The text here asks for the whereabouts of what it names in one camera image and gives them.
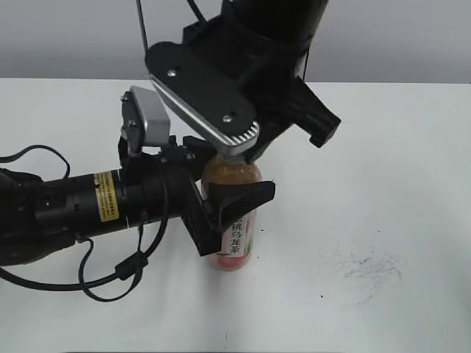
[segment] white table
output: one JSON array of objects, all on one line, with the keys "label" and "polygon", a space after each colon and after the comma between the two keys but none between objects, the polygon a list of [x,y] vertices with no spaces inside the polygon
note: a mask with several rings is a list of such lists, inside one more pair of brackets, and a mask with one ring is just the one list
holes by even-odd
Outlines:
[{"label": "white table", "polygon": [[[119,98],[130,85],[150,88],[0,80],[0,154],[47,143],[74,175],[118,168]],[[471,86],[312,87],[342,125],[320,150],[293,128],[260,159],[277,196],[258,213],[245,268],[209,268],[173,220],[120,302],[0,282],[0,352],[471,352]],[[172,129],[191,133],[176,118]],[[63,172],[41,151],[10,168]],[[109,274],[136,239],[134,229],[97,238],[86,276]],[[12,271],[76,282],[85,249]]]}]

